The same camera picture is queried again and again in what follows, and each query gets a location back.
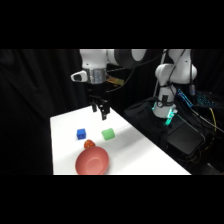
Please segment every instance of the red bowl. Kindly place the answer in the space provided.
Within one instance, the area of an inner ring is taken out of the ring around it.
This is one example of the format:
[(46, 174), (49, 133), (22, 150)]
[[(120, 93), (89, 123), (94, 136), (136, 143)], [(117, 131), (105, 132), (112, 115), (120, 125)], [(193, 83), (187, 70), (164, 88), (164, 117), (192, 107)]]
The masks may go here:
[(79, 175), (103, 175), (109, 166), (109, 156), (100, 147), (84, 150), (76, 160), (75, 168)]

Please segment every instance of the table surface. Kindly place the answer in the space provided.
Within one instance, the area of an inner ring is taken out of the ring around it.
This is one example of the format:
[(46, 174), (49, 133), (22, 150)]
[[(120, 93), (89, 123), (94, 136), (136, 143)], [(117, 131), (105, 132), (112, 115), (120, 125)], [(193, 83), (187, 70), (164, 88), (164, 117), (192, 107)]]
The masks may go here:
[[(109, 128), (116, 137), (105, 141), (101, 132)], [(85, 140), (77, 139), (78, 129), (86, 129)], [(54, 175), (77, 175), (75, 162), (87, 139), (107, 151), (105, 175), (190, 175), (112, 109), (105, 121), (91, 107), (52, 117), (51, 136)]]

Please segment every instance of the cable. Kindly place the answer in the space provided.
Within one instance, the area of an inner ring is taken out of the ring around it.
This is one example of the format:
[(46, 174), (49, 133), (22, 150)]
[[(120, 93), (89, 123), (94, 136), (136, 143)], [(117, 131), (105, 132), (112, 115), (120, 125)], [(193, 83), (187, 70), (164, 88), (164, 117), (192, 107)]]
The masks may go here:
[[(191, 64), (190, 64), (190, 95), (192, 96), (193, 103), (194, 103), (194, 105), (196, 107), (196, 110), (197, 110), (197, 113), (198, 113), (198, 116), (199, 116), (200, 115), (199, 114), (199, 110), (198, 110), (198, 107), (197, 107), (197, 103), (195, 101), (195, 96), (197, 96), (197, 87), (195, 89), (195, 86), (194, 86), (194, 83), (193, 83), (193, 78), (192, 78), (194, 50), (191, 51), (190, 56), (191, 56)], [(199, 116), (199, 119), (200, 119), (201, 127), (202, 127), (202, 130), (203, 130), (204, 136), (205, 136), (205, 129), (204, 129), (204, 126), (202, 124), (202, 120), (201, 120), (200, 116)]]
[[(212, 117), (213, 117), (214, 124), (215, 124), (215, 132), (216, 132), (217, 131), (217, 128), (216, 128), (217, 124), (216, 124), (215, 114), (214, 114), (212, 108), (210, 108), (210, 111), (212, 113)], [(214, 140), (215, 140), (215, 138), (212, 139), (211, 143), (205, 148), (204, 151), (206, 151), (206, 150), (208, 150), (210, 148), (210, 146), (213, 144)]]
[[(189, 114), (192, 116), (192, 118), (194, 118), (195, 121), (197, 121), (198, 123), (200, 123), (200, 121), (196, 118), (196, 117), (198, 117), (196, 114), (194, 115), (194, 113), (192, 113), (192, 112), (190, 112), (190, 111), (189, 111)], [(210, 128), (208, 128), (208, 127), (206, 127), (206, 126), (204, 126), (204, 128), (207, 129), (208, 131), (212, 131)]]
[(221, 123), (221, 121), (218, 121), (217, 119), (216, 119), (216, 125), (218, 126), (218, 124), (220, 125), (220, 128), (222, 128), (223, 126), (222, 126), (222, 123)]
[(194, 160), (191, 160), (191, 162), (192, 163), (195, 163), (195, 164), (197, 164), (197, 163), (199, 163), (200, 161), (201, 161), (201, 151), (199, 150), (199, 153), (200, 153), (200, 157), (199, 157), (199, 160), (198, 160), (198, 162), (194, 162)]
[(188, 126), (190, 126), (192, 129), (194, 129), (197, 133), (199, 133), (202, 138), (204, 139), (204, 142), (206, 141), (205, 136), (203, 134), (201, 134), (201, 132), (199, 132), (196, 128), (194, 128), (192, 125), (190, 125), (185, 119), (183, 119), (179, 114), (177, 114), (177, 116), (183, 121), (185, 122)]
[[(157, 58), (161, 57), (161, 55), (159, 55), (159, 56), (153, 58), (152, 60), (150, 60), (150, 61), (148, 61), (148, 62), (146, 62), (146, 63), (144, 63), (144, 64), (140, 64), (139, 66), (142, 66), (142, 65), (148, 64), (148, 63), (150, 63), (150, 62), (153, 62), (153, 61), (155, 61)], [(118, 88), (116, 88), (116, 89), (113, 89), (113, 90), (110, 90), (110, 91), (106, 91), (106, 93), (115, 92), (115, 91), (117, 91), (117, 90), (123, 88), (123, 87), (127, 84), (127, 82), (130, 80), (130, 78), (132, 77), (132, 75), (134, 74), (136, 68), (134, 68), (134, 69), (132, 70), (132, 73), (130, 74), (130, 76), (128, 77), (128, 79), (126, 80), (126, 82), (124, 83), (123, 86), (120, 86), (120, 87), (118, 87)]]
[[(167, 52), (168, 52), (168, 50), (164, 51), (161, 55), (156, 56), (156, 57), (153, 58), (152, 60), (147, 61), (147, 62), (145, 62), (145, 63), (143, 63), (143, 64), (138, 65), (137, 67), (140, 67), (140, 66), (149, 64), (149, 63), (155, 61), (157, 58), (160, 58), (162, 55), (166, 54)], [(125, 69), (126, 69), (126, 68), (118, 68), (118, 69), (115, 69), (115, 70), (109, 70), (109, 71), (107, 71), (107, 72), (116, 72), (116, 71), (125, 70)]]
[(184, 51), (183, 51), (182, 54), (180, 55), (178, 61), (176, 62), (176, 64), (174, 64), (173, 70), (171, 71), (170, 76), (169, 76), (169, 79), (168, 79), (168, 81), (167, 81), (168, 85), (170, 85), (170, 89), (171, 89), (171, 91), (172, 91), (172, 93), (173, 93), (174, 98), (176, 97), (176, 95), (174, 94), (173, 89), (172, 89), (172, 87), (171, 87), (170, 79), (171, 79), (171, 77), (172, 77), (172, 75), (173, 75), (173, 72), (174, 72), (175, 68), (177, 67), (177, 65), (178, 65), (178, 63), (179, 63), (179, 61), (180, 61), (180, 58), (183, 56), (183, 54), (185, 53), (185, 51), (186, 51), (186, 49), (184, 49)]
[[(197, 116), (199, 115), (199, 114), (197, 114), (197, 112), (194, 111), (192, 108), (190, 108), (190, 110), (191, 110), (192, 112), (194, 112)], [(212, 124), (211, 122), (209, 122), (208, 120), (206, 120), (204, 117), (202, 117), (202, 116), (200, 116), (200, 117), (201, 117), (202, 120), (204, 120), (205, 122), (207, 122), (208, 124), (210, 124), (211, 126), (213, 126), (214, 128), (216, 128), (217, 130), (221, 131), (222, 133), (224, 133), (224, 131), (223, 131), (221, 128), (215, 126), (214, 124)]]
[(193, 125), (193, 124), (188, 120), (188, 116), (185, 114), (184, 110), (181, 108), (179, 102), (176, 100), (175, 103), (178, 104), (178, 106), (179, 106), (178, 109), (181, 110), (181, 112), (182, 112), (183, 115), (185, 116), (185, 118), (186, 118), (186, 120), (188, 121), (188, 123), (191, 124), (191, 125)]

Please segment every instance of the black curtain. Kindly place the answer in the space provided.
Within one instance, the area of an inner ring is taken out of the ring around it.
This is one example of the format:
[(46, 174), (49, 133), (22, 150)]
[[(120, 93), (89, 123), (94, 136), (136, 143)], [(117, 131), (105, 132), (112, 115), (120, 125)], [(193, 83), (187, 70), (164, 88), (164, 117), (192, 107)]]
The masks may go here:
[[(162, 51), (149, 50), (145, 61)], [(160, 60), (137, 68), (127, 85), (107, 94), (115, 111), (123, 115), (126, 108), (153, 95)], [(53, 173), (49, 119), (88, 106), (86, 85), (70, 79), (81, 65), (78, 49), (0, 50), (1, 174)], [(194, 65), (198, 89), (224, 96), (224, 50), (195, 49)], [(110, 75), (127, 79), (130, 72)]]
[(78, 50), (0, 50), (0, 173), (53, 174), (50, 117), (88, 106)]

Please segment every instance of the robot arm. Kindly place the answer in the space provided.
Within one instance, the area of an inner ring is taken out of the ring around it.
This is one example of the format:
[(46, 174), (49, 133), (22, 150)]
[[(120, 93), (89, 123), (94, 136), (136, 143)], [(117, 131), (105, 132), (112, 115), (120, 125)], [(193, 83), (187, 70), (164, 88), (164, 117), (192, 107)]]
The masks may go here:
[[(93, 111), (96, 106), (101, 110), (103, 120), (110, 113), (109, 102), (101, 98), (103, 83), (106, 82), (107, 64), (121, 66), (127, 69), (137, 67), (146, 54), (147, 49), (81, 49), (83, 71), (71, 76), (74, 82), (87, 82), (93, 89), (90, 94), (90, 104)], [(172, 119), (175, 113), (174, 98), (176, 89), (172, 83), (189, 84), (191, 70), (191, 49), (170, 49), (169, 56), (174, 64), (160, 65), (156, 77), (160, 84), (158, 101), (154, 114), (159, 118)], [(197, 70), (192, 66), (192, 80), (197, 76)]]
[(107, 64), (133, 69), (142, 62), (146, 49), (81, 49), (80, 53), (83, 71), (73, 74), (72, 81), (97, 85), (106, 82)]
[(110, 106), (104, 95), (104, 83), (107, 81), (107, 64), (121, 66), (127, 69), (137, 67), (144, 59), (147, 49), (80, 49), (83, 60), (83, 71), (71, 76), (74, 82), (87, 82), (90, 90), (89, 103), (93, 112), (97, 106), (105, 120), (110, 113)]

